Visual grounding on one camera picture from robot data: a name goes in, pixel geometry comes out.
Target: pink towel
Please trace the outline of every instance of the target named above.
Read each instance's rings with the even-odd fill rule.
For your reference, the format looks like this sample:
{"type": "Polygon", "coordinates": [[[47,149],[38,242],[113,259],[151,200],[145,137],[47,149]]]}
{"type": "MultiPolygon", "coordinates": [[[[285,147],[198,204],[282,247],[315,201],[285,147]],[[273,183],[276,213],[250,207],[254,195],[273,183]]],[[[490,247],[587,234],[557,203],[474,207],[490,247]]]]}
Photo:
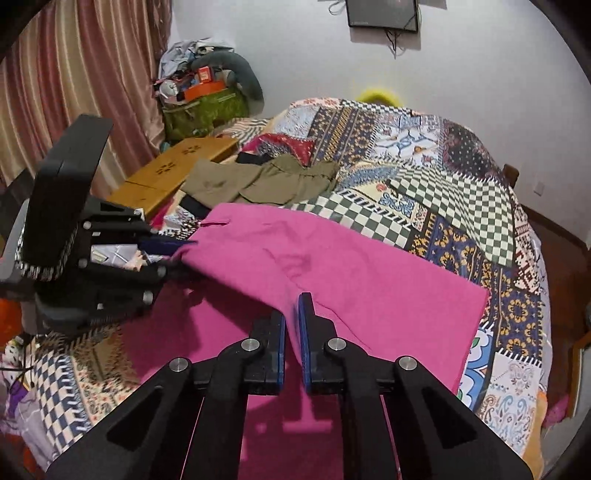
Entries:
{"type": "Polygon", "coordinates": [[[252,320],[281,311],[288,350],[279,397],[251,397],[240,477],[342,478],[339,412],[301,385],[297,299],[373,356],[412,355],[457,391],[488,292],[402,250],[306,212],[221,204],[177,255],[207,278],[170,285],[151,315],[124,326],[145,380],[175,356],[199,361],[244,338],[252,320]]]}

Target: black cloth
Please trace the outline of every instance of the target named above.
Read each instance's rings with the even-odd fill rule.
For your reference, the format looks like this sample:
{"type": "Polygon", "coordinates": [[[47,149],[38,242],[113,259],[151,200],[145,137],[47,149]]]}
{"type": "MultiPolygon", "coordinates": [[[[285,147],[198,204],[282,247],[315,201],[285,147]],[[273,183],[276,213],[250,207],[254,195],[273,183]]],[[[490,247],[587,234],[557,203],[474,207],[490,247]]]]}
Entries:
{"type": "Polygon", "coordinates": [[[263,165],[268,162],[271,156],[268,154],[255,155],[253,153],[240,152],[236,158],[236,163],[251,163],[254,165],[263,165]]]}
{"type": "Polygon", "coordinates": [[[190,212],[198,220],[203,220],[209,212],[212,211],[211,208],[207,208],[204,204],[198,202],[190,195],[185,195],[179,203],[179,206],[190,212]]]}

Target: khaki cloth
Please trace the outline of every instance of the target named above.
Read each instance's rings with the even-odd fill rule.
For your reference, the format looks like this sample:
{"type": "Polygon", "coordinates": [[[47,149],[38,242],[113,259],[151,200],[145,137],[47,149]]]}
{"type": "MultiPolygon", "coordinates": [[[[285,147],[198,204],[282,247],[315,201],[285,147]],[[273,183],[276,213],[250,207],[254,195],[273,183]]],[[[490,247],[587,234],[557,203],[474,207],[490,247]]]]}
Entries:
{"type": "Polygon", "coordinates": [[[303,167],[292,155],[263,165],[197,162],[181,190],[208,208],[218,203],[302,202],[335,187],[339,165],[332,161],[303,167]]]}

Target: red cloth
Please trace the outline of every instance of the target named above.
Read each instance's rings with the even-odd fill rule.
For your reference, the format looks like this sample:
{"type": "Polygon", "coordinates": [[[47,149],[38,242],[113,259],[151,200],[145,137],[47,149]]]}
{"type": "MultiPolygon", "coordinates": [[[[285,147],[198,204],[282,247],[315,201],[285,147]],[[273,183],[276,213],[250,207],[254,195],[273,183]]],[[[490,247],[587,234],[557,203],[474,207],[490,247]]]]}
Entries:
{"type": "Polygon", "coordinates": [[[168,209],[172,205],[173,200],[174,197],[168,200],[166,204],[163,207],[161,207],[160,210],[158,210],[156,215],[154,215],[154,217],[150,220],[151,227],[156,228],[158,230],[162,228],[162,226],[164,225],[164,217],[166,216],[166,212],[168,212],[168,209]]]}
{"type": "Polygon", "coordinates": [[[303,166],[309,167],[314,144],[314,139],[302,140],[285,134],[262,134],[244,145],[242,151],[257,155],[269,154],[271,158],[289,153],[303,166]]]}

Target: curtain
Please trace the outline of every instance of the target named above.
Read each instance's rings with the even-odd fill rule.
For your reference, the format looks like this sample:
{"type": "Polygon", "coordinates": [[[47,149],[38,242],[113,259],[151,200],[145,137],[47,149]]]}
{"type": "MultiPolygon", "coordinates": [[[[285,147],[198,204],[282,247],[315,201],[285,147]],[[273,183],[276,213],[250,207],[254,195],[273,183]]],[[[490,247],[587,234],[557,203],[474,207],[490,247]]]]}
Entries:
{"type": "Polygon", "coordinates": [[[81,113],[113,120],[92,186],[106,197],[152,160],[164,125],[152,94],[171,0],[52,0],[0,64],[0,173],[33,174],[81,113]]]}

